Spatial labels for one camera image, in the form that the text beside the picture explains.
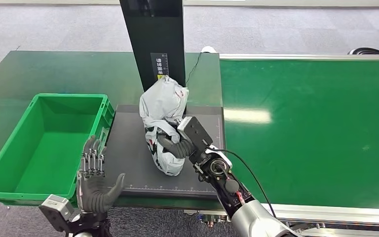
green bin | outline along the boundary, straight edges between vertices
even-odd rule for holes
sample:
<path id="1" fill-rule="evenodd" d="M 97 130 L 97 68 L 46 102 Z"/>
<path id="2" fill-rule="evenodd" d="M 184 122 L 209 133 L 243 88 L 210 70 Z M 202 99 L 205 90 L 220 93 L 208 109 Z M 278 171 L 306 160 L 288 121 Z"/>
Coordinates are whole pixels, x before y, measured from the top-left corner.
<path id="1" fill-rule="evenodd" d="M 0 201 L 71 199 L 85 141 L 96 134 L 105 144 L 113 117 L 106 95 L 36 95 L 0 151 Z"/>

green table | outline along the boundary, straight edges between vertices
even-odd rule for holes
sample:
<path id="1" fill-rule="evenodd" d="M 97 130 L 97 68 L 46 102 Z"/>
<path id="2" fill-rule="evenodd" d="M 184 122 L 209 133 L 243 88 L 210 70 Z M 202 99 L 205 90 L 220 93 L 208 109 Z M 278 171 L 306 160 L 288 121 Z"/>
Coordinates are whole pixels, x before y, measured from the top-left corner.
<path id="1" fill-rule="evenodd" d="M 197 56 L 187 54 L 187 73 Z M 279 217 L 379 223 L 379 56 L 202 54 L 188 87 L 189 105 L 224 107 L 227 148 L 250 165 Z M 137 104 L 143 90 L 132 53 L 12 51 L 0 63 L 0 149 L 41 92 Z M 229 158 L 263 202 L 247 169 Z M 221 209 L 189 199 L 116 204 Z"/>

black cable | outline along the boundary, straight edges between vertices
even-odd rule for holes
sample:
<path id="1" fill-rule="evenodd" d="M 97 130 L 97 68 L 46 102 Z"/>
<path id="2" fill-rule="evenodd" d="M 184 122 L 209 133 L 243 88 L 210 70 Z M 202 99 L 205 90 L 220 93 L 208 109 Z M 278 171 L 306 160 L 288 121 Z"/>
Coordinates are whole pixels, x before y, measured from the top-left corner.
<path id="1" fill-rule="evenodd" d="M 205 181 L 204 177 L 202 177 L 201 174 L 198 174 L 198 180 L 200 182 L 204 182 Z"/>
<path id="2" fill-rule="evenodd" d="M 188 74 L 188 79 L 187 79 L 187 81 L 185 82 L 185 85 L 186 85 L 186 84 L 188 83 L 188 81 L 190 80 L 191 73 L 192 73 L 192 72 L 194 71 L 194 69 L 197 67 L 198 62 L 200 61 L 201 54 L 202 54 L 202 52 L 200 52 L 200 53 L 198 54 L 197 61 L 196 61 L 196 63 L 194 64 L 194 66 L 192 67 L 191 71 L 189 72 L 189 74 Z"/>
<path id="3" fill-rule="evenodd" d="M 226 173 L 226 169 L 225 169 L 222 165 L 217 164 L 217 165 L 216 165 L 216 168 L 217 168 L 217 169 L 220 169 L 220 170 L 223 172 L 223 174 L 226 176 L 226 179 L 229 179 L 229 176 L 228 176 L 228 174 Z"/>
<path id="4" fill-rule="evenodd" d="M 230 154 L 234 155 L 235 157 L 237 157 L 237 158 L 238 158 L 238 159 L 239 159 L 239 160 L 245 165 L 245 167 L 248 168 L 249 172 L 251 172 L 251 174 L 252 174 L 252 176 L 254 177 L 255 181 L 257 182 L 259 188 L 261 189 L 262 194 L 264 194 L 264 197 L 265 197 L 265 199 L 266 199 L 266 202 L 268 203 L 269 208 L 271 209 L 272 215 L 273 215 L 275 218 L 277 218 L 277 216 L 275 215 L 275 212 L 274 212 L 274 208 L 272 208 L 272 206 L 271 206 L 271 202 L 269 201 L 268 197 L 266 196 L 266 194 L 265 194 L 265 190 L 263 189 L 261 183 L 260 183 L 259 180 L 256 178 L 255 174 L 252 172 L 251 168 L 249 168 L 248 164 L 246 164 L 246 162 L 245 162 L 240 156 L 238 156 L 238 155 L 237 155 L 236 153 L 234 153 L 234 152 L 231 152 L 231 151 L 228 151 L 228 150 L 224 150 L 224 149 L 211 149 L 211 148 L 209 148 L 209 147 L 207 147 L 207 149 L 212 150 L 212 151 L 216 151 L 216 152 L 227 152 L 227 153 L 230 153 Z"/>

robotic arm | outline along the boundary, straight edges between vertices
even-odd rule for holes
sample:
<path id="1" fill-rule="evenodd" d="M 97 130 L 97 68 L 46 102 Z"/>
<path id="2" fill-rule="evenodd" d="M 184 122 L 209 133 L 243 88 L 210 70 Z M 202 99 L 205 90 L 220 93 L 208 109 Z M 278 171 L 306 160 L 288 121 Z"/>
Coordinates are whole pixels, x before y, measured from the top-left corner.
<path id="1" fill-rule="evenodd" d="M 178 131 L 195 147 L 189 160 L 198 173 L 199 180 L 214 187 L 220 203 L 241 236 L 300 237 L 273 217 L 234 176 L 230 160 L 212 145 L 213 140 L 196 117 L 185 117 L 179 124 Z M 182 147 L 186 147 L 183 142 L 173 145 L 164 138 L 160 138 L 159 142 L 172 153 L 187 150 Z"/>

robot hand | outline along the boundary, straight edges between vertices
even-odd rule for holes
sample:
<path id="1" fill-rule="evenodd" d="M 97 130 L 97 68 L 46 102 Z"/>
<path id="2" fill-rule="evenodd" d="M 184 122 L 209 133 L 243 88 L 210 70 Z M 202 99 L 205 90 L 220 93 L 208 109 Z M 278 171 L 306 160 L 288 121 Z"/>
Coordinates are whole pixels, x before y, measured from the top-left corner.
<path id="1" fill-rule="evenodd" d="M 195 151 L 195 146 L 192 142 L 185 139 L 182 139 L 179 143 L 173 143 L 166 135 L 159 135 L 157 140 L 161 146 L 178 159 L 189 157 Z"/>
<path id="2" fill-rule="evenodd" d="M 122 173 L 118 176 L 115 185 L 105 192 L 103 188 L 105 173 L 102 164 L 106 147 L 99 152 L 99 145 L 100 140 L 95 140 L 95 135 L 89 137 L 83 147 L 81 168 L 77 172 L 77 204 L 85 213 L 107 212 L 124 188 L 125 174 Z"/>

